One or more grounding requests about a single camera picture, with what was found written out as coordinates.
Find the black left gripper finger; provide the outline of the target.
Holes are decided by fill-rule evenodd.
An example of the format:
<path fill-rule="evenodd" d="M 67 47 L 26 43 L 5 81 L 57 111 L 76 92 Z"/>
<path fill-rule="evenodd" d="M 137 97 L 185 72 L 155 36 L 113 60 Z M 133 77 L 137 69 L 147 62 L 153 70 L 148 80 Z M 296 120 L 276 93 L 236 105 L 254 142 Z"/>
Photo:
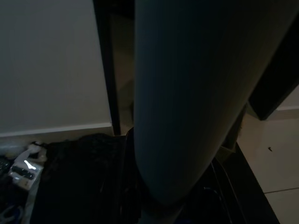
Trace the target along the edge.
<path fill-rule="evenodd" d="M 135 157 L 164 205 L 201 177 L 299 0 L 136 0 Z"/>

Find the black fabric bag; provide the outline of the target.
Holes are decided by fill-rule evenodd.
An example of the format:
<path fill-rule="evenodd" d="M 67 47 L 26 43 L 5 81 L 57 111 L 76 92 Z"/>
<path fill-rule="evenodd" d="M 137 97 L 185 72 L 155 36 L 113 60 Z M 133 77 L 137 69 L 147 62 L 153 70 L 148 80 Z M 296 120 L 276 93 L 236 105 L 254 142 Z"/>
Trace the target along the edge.
<path fill-rule="evenodd" d="M 138 224 L 133 132 L 51 143 L 30 224 Z"/>

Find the white crumpled plastic bag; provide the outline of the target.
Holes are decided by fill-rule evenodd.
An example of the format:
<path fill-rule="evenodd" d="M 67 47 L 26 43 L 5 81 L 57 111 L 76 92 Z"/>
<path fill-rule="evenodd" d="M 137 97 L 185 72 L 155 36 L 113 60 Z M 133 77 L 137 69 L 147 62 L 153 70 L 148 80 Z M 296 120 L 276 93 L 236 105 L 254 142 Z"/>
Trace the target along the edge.
<path fill-rule="evenodd" d="M 46 144 L 33 141 L 28 146 L 27 149 L 22 152 L 14 160 L 15 162 L 23 162 L 25 160 L 42 164 L 47 161 L 47 150 Z"/>

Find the black door frame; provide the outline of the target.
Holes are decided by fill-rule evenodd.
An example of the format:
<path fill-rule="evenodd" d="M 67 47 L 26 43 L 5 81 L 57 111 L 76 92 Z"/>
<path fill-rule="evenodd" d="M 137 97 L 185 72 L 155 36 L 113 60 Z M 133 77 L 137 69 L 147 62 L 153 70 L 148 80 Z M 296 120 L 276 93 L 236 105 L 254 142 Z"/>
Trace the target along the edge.
<path fill-rule="evenodd" d="M 110 6 L 108 0 L 93 0 L 97 30 L 107 89 L 110 117 L 114 135 L 121 134 L 117 88 L 114 73 L 114 57 L 110 27 Z"/>

